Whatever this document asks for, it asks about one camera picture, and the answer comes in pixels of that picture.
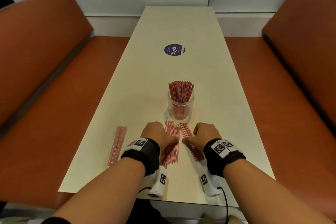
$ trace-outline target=black sleeve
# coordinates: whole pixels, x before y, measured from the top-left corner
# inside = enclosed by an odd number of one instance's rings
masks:
[[[43,221],[41,224],[71,224],[71,223],[62,218],[51,217]]]

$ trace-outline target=clear glass jar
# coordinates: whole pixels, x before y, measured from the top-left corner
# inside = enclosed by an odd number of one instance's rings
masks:
[[[179,120],[190,120],[191,113],[194,106],[194,91],[192,91],[190,100],[185,103],[178,103],[171,99],[170,91],[168,90],[168,112],[173,119]]]

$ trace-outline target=cable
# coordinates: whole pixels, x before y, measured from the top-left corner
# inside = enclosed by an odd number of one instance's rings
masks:
[[[145,188],[142,188],[141,190],[139,190],[138,194],[139,194],[141,191],[145,190],[145,189],[152,189],[152,187],[145,187]]]
[[[223,194],[224,194],[224,197],[225,197],[225,205],[226,205],[226,221],[225,221],[225,224],[228,224],[229,223],[229,207],[228,207],[228,201],[226,199],[226,195],[225,195],[225,192],[224,192],[224,189],[222,187],[217,187],[217,189],[221,189]]]

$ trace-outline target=table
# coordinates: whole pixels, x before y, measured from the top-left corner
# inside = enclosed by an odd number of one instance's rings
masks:
[[[180,45],[180,55],[165,53],[165,47],[171,44]],[[251,163],[274,178],[212,7],[148,6],[59,191],[76,193],[107,168],[107,156],[118,125],[128,126],[123,151],[140,136],[147,122],[158,120],[164,124],[168,115],[168,83],[175,80],[195,84],[191,129],[197,122],[214,124],[223,138],[238,146]],[[168,165],[166,191],[160,200],[225,205],[222,195],[208,198],[204,194],[198,175],[200,167],[180,141],[179,161]],[[220,179],[228,205],[236,207],[225,180]],[[143,186],[149,183],[151,180],[145,178]],[[150,198],[146,191],[139,197]]]

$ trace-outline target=wristband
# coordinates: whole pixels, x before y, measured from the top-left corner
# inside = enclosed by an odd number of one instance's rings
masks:
[[[246,159],[244,154],[232,143],[224,139],[209,141],[203,150],[208,170],[212,175],[223,177],[224,167],[238,159]]]
[[[150,138],[138,138],[131,142],[120,158],[133,158],[143,163],[146,169],[145,176],[153,174],[159,169],[160,147]]]

